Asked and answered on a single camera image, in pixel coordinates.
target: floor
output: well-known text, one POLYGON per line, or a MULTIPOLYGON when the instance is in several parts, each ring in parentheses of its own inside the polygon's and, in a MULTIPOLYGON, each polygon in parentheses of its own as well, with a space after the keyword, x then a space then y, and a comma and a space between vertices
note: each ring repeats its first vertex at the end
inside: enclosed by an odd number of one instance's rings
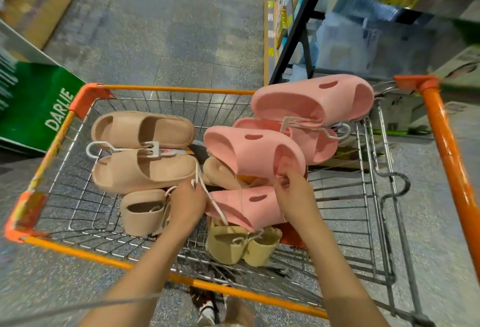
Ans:
MULTIPOLYGON (((85 81, 255 89, 262 84, 262 10, 262 0, 75 0, 45 51, 85 81)), ((479 122, 478 109, 452 120, 476 190, 479 122)), ((425 314, 438 326, 480 325, 480 288, 435 144, 398 144, 392 152, 396 170, 412 180, 401 204, 425 314)), ((2 224, 38 164, 39 159, 0 157, 2 224)), ((121 275, 119 269, 0 238, 0 315, 91 300, 121 275)), ((395 298, 411 309, 405 276, 398 277, 395 298)), ((271 326, 325 325, 276 307, 256 308, 271 326)), ((70 326, 81 315, 29 325, 70 326)), ((189 297, 169 288, 152 325, 194 320, 189 297)))

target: person's right hand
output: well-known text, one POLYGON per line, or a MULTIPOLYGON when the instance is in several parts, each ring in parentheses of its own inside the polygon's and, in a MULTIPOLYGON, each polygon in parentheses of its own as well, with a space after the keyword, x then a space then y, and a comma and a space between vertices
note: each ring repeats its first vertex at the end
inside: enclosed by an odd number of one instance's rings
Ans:
POLYGON ((278 180, 273 185, 285 219, 297 230, 310 222, 321 220, 314 189, 310 183, 292 168, 287 169, 285 175, 290 182, 288 189, 282 187, 278 180))

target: aisle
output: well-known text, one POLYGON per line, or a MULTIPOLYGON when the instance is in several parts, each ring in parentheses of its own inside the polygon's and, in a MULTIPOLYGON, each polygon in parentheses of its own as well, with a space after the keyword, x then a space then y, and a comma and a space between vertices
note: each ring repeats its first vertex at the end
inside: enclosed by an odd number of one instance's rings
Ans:
POLYGON ((74 0, 45 52, 85 81, 254 89, 262 0, 74 0))

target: pair of pink slippers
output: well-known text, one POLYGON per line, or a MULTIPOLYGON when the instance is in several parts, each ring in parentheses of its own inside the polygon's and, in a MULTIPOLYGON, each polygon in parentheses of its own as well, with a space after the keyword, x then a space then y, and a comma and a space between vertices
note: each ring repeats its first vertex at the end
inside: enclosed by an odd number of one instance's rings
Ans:
MULTIPOLYGON (((235 174, 275 178, 292 167, 333 156, 339 138, 328 127, 369 113, 374 92, 353 75, 332 75, 259 89, 251 107, 258 118, 240 118, 233 127, 214 126, 204 134, 207 149, 235 174)), ((285 223, 273 187, 210 193, 207 215, 249 231, 285 223)))

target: green sign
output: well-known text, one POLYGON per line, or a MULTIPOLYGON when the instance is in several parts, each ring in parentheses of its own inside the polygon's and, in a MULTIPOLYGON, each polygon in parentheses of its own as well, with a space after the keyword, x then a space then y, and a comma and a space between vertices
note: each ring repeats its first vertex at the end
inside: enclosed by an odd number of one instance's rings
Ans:
POLYGON ((63 67, 18 62, 18 80, 3 96, 0 146, 26 154, 45 152, 84 81, 63 67))

